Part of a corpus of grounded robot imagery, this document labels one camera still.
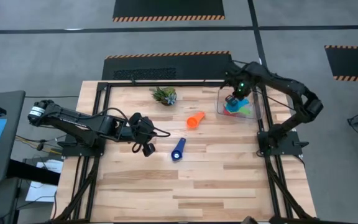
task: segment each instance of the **orange and black striped tape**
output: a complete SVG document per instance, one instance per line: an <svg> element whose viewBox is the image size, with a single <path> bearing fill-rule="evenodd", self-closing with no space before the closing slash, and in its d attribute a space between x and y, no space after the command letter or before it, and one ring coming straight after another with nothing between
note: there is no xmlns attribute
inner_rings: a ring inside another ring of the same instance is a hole
<svg viewBox="0 0 358 224"><path fill-rule="evenodd" d="M358 49L358 46L345 46L345 45L325 45L326 49Z"/></svg>
<svg viewBox="0 0 358 224"><path fill-rule="evenodd" d="M135 54L135 55L110 55L110 58L135 58L135 57L164 57L164 56L182 56L182 55L214 55L214 54L231 54L230 51L209 51L209 52L181 52L181 53L163 53L163 54Z"/></svg>
<svg viewBox="0 0 358 224"><path fill-rule="evenodd" d="M354 81L354 82L358 82L358 77L357 76L334 76L335 80L340 80L340 81Z"/></svg>
<svg viewBox="0 0 358 224"><path fill-rule="evenodd" d="M158 21L198 21L198 20L223 20L224 16L136 16L113 17L113 22L158 22Z"/></svg>

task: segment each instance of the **table leg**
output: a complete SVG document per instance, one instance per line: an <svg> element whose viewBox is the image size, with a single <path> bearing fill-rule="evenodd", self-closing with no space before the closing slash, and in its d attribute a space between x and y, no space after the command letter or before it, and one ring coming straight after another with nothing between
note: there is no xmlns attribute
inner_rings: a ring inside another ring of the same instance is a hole
<svg viewBox="0 0 358 224"><path fill-rule="evenodd" d="M18 177L20 179L33 180L50 185L58 185L60 178L60 174L56 172L41 169L12 159L9 161L6 176L8 178Z"/></svg>

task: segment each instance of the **orange object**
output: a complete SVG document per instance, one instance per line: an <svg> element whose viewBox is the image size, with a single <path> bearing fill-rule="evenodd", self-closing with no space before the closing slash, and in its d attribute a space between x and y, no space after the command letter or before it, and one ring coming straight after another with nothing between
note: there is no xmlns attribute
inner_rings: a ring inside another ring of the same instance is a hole
<svg viewBox="0 0 358 224"><path fill-rule="evenodd" d="M196 115L187 118L187 128L197 128L204 117L204 112L198 112Z"/></svg>

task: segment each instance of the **black floor mat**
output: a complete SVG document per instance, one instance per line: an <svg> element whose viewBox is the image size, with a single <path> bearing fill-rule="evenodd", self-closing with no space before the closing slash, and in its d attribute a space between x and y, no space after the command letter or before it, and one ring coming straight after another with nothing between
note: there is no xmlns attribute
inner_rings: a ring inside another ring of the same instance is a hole
<svg viewBox="0 0 358 224"><path fill-rule="evenodd" d="M114 22L224 19L222 0L116 0Z"/></svg>
<svg viewBox="0 0 358 224"><path fill-rule="evenodd" d="M108 56L102 80L222 80L228 51Z"/></svg>
<svg viewBox="0 0 358 224"><path fill-rule="evenodd" d="M334 79L358 82L358 47L326 45L325 49Z"/></svg>

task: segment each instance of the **plant pot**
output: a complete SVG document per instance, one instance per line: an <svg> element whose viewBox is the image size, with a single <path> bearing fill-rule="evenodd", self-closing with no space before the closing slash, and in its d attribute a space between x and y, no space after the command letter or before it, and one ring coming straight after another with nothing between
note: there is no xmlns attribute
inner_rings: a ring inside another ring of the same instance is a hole
<svg viewBox="0 0 358 224"><path fill-rule="evenodd" d="M175 103L173 103L173 104L171 105L171 104L164 103L164 102L161 101L161 104L164 105L164 106L172 106L172 105L174 105Z"/></svg>

